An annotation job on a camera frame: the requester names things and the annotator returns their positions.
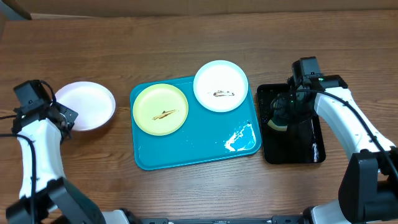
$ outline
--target wooden table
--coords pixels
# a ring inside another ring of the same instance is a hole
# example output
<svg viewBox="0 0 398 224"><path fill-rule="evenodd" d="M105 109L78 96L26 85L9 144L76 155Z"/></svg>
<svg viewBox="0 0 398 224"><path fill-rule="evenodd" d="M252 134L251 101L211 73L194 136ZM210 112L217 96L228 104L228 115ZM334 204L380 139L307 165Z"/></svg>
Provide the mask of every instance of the wooden table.
<svg viewBox="0 0 398 224"><path fill-rule="evenodd" d="M0 116L18 101L12 88L42 79L56 90L76 81L111 90L116 114L106 126L61 146L68 179L102 210L138 217L239 218L295 214L337 198L348 160L322 122L320 166L267 164L250 157L146 172L134 162L129 94L143 82L194 75L205 63L238 64L253 94L283 83L300 57L318 57L340 74L375 127L398 142L398 11L141 17L8 22L0 43ZM2 133L11 121L1 121ZM1 140L0 216L18 199L21 149Z"/></svg>

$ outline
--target plate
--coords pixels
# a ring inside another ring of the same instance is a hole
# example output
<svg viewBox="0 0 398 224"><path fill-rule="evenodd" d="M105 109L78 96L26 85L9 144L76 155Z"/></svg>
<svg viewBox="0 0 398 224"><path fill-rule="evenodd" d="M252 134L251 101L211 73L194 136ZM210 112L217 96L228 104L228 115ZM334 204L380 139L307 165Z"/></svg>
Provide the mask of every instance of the plate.
<svg viewBox="0 0 398 224"><path fill-rule="evenodd" d="M57 101L79 115L72 130L89 131L111 119L116 102L104 86L93 82L75 82L62 87L55 96Z"/></svg>
<svg viewBox="0 0 398 224"><path fill-rule="evenodd" d="M132 107L134 121L144 132L155 136L173 133L188 116L188 101L177 87L155 84L137 96Z"/></svg>
<svg viewBox="0 0 398 224"><path fill-rule="evenodd" d="M216 60L199 69L193 80L193 92L199 103L215 112L237 108L248 94L248 78L232 62Z"/></svg>

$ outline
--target yellow plate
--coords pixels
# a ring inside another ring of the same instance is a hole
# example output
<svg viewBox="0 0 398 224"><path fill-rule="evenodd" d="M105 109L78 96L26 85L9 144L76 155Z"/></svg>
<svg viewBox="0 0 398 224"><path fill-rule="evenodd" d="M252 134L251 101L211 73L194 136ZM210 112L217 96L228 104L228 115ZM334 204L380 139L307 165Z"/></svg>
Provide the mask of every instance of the yellow plate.
<svg viewBox="0 0 398 224"><path fill-rule="evenodd" d="M146 133L163 136L173 133L184 123L188 116L188 101L177 87L155 84L137 96L132 116Z"/></svg>

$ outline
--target white bowl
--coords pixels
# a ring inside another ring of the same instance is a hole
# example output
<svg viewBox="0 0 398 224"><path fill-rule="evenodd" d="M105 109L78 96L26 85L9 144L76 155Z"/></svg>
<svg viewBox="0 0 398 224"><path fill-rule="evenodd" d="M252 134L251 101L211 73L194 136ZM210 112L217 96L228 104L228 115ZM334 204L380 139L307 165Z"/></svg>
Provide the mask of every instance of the white bowl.
<svg viewBox="0 0 398 224"><path fill-rule="evenodd" d="M72 130L89 131L111 119L116 102L104 86L93 82L75 82L62 87L55 96L57 101L79 115Z"/></svg>

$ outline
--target water spill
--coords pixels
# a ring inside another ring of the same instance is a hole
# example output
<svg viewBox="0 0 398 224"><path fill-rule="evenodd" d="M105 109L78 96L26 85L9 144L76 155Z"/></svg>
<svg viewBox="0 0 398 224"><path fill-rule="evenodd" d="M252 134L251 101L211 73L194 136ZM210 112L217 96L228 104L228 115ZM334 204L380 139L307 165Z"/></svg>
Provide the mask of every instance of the water spill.
<svg viewBox="0 0 398 224"><path fill-rule="evenodd" d="M235 131L229 140L225 142L225 148L230 152L252 149L256 144L253 126L247 122L239 131Z"/></svg>

